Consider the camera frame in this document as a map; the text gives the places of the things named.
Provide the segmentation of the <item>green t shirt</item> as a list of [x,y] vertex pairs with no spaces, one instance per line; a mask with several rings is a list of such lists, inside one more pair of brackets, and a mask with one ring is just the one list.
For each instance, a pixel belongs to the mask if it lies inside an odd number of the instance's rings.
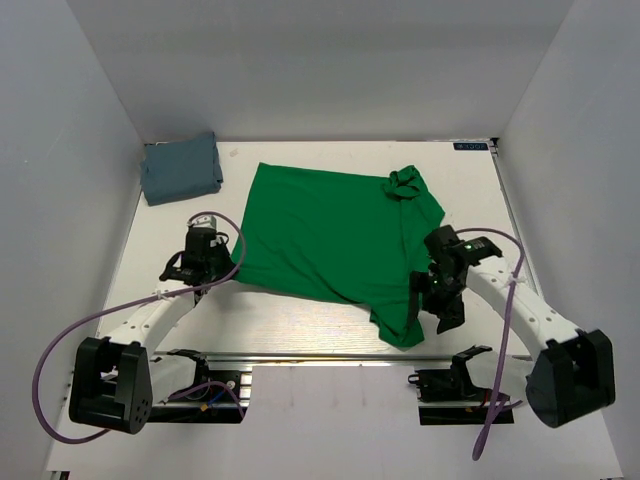
[[413,165],[377,177],[262,163],[232,253],[235,278],[365,306],[382,341],[411,348],[425,336],[409,315],[409,276],[428,268],[424,239],[444,217]]

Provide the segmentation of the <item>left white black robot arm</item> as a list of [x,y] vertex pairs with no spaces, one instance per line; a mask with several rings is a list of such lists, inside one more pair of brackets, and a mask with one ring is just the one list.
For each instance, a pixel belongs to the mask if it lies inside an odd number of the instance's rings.
[[159,355],[157,349],[210,284],[232,272],[227,241],[213,217],[190,222],[185,247],[167,262],[152,298],[105,336],[80,344],[69,400],[73,422],[135,434],[154,405],[179,392],[191,399],[209,392],[212,377],[202,354],[177,349]]

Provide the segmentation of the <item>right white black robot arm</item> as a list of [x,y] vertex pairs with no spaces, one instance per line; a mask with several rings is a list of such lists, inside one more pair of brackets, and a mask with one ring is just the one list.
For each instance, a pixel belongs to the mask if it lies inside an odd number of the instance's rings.
[[603,409],[616,399],[613,346],[599,329],[586,331],[538,294],[518,285],[502,251],[487,237],[461,239],[445,225],[424,239],[431,263],[409,277],[409,315],[415,326],[425,311],[438,318],[438,333],[465,322],[463,293],[471,290],[504,321],[528,351],[509,358],[488,346],[472,346],[447,369],[409,376],[424,403],[473,402],[501,382],[502,397],[522,400],[545,425],[557,428]]

